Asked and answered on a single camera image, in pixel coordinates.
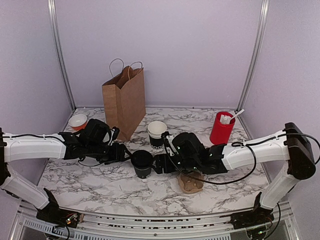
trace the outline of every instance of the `brown paper bag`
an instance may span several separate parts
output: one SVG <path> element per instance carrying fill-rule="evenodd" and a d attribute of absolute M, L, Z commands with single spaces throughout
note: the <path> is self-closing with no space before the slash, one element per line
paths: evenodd
<path fill-rule="evenodd" d="M 102 85 L 106 122 L 111 128 L 116 126 L 120 129 L 117 139 L 122 141 L 130 140 L 146 115 L 143 65 L 141 63 L 141 68 L 134 70 L 131 65 L 122 67 L 119 75 Z"/>

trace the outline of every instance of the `lavender wall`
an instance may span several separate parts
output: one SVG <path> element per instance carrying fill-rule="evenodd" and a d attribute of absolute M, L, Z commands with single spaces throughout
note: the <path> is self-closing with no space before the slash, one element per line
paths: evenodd
<path fill-rule="evenodd" d="M 253 52 L 260 0 L 56 0 L 78 106 L 102 106 L 108 65 L 145 66 L 149 106 L 235 108 Z M 119 73 L 121 64 L 113 69 Z"/>
<path fill-rule="evenodd" d="M 254 137 L 294 122 L 320 140 L 320 5 L 317 0 L 270 1 L 263 46 L 245 104 L 244 120 Z M 319 156 L 313 146 L 314 155 Z M 269 164 L 272 176 L 280 163 Z M 289 195 L 304 240 L 320 237 L 320 171 Z"/>
<path fill-rule="evenodd" d="M 71 110 L 55 53 L 47 1 L 0 1 L 0 127 L 5 132 L 60 131 Z M 11 164 L 37 183 L 44 159 Z M 0 190 L 0 240 L 7 240 L 19 200 Z"/>

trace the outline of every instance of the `aluminum frame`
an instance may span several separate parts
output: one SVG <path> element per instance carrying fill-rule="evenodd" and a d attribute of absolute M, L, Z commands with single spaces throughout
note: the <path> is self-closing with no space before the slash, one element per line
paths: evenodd
<path fill-rule="evenodd" d="M 52 34 L 53 34 L 56 55 L 58 58 L 59 67 L 60 67 L 66 95 L 68 98 L 70 108 L 71 108 L 72 112 L 74 112 L 77 107 L 76 107 L 75 99 L 74 99 L 74 96 L 73 96 L 73 93 L 71 90 L 71 86 L 69 83 L 69 78 L 68 78 L 65 60 L 64 60 L 64 56 L 63 56 L 62 45 L 61 45 L 60 35 L 59 35 L 59 28 L 58 28 L 58 20 L 57 20 L 57 15 L 56 15 L 55 0 L 48 0 L 48 10 L 49 10 L 49 16 L 50 16 L 50 22 L 51 22 L 51 28 L 52 28 Z"/>
<path fill-rule="evenodd" d="M 288 202 L 280 203 L 281 221 L 286 223 L 286 230 L 290 240 L 298 240 L 294 231 L 289 232 L 292 224 L 292 210 Z M 210 240 L 223 239 L 232 233 L 243 232 L 263 226 L 257 225 L 249 228 L 235 230 L 230 223 L 230 215 L 235 212 L 248 210 L 220 212 L 190 216 L 132 216 L 115 215 L 95 212 L 81 212 L 84 214 L 83 222 L 77 228 L 70 228 L 72 240 Z M 10 233 L 10 240 L 20 240 L 24 227 L 52 235 L 54 224 L 36 219 L 37 210 L 25 201 L 22 201 Z M 279 219 L 278 208 L 274 209 L 274 222 Z M 55 236 L 65 236 L 65 230 L 58 228 Z"/>
<path fill-rule="evenodd" d="M 241 109 L 244 108 L 248 94 L 249 94 L 250 86 L 253 81 L 257 60 L 262 48 L 262 43 L 265 35 L 267 16 L 269 11 L 269 2 L 270 2 L 269 0 L 262 0 L 260 18 L 258 23 L 258 29 L 256 32 L 252 58 L 251 58 L 250 66 L 248 69 L 248 73 L 246 75 L 245 83 L 242 89 L 241 97 L 240 97 L 238 106 L 236 108 L 237 111 L 240 111 Z"/>

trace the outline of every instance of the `marble table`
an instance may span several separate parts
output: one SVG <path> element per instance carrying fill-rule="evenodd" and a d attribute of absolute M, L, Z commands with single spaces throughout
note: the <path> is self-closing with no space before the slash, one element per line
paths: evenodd
<path fill-rule="evenodd" d="M 163 121 L 168 131 L 176 135 L 193 132 L 210 147 L 209 134 L 220 110 L 202 108 L 147 108 L 146 116 L 126 146 L 133 153 L 147 150 L 152 154 L 163 153 L 149 143 L 147 126 L 152 121 Z M 105 121 L 103 108 L 81 108 L 75 114 L 85 114 L 89 119 Z M 245 140 L 246 135 L 237 120 L 230 142 Z M 83 164 L 97 162 L 86 158 Z M 252 169 L 252 165 L 228 173 L 206 175 L 214 182 L 239 179 Z M 140 179 L 130 161 L 86 167 L 77 160 L 50 159 L 40 179 L 39 186 L 52 191 L 61 207 L 77 211 L 130 215 L 130 216 L 185 216 L 227 212 L 252 207 L 256 195 L 268 185 L 260 164 L 246 179 L 228 185 L 204 184 L 203 190 L 185 194 L 179 187 L 178 173 L 156 174 Z"/>

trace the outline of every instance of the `plastic utensil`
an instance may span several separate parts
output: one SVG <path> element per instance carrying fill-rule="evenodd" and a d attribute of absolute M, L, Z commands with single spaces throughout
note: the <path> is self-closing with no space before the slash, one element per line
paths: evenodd
<path fill-rule="evenodd" d="M 244 109 L 241 109 L 237 114 L 235 114 L 235 115 L 230 119 L 230 121 L 231 121 L 232 119 L 234 119 L 235 117 L 239 116 L 240 114 L 242 114 L 244 111 L 245 111 Z"/>

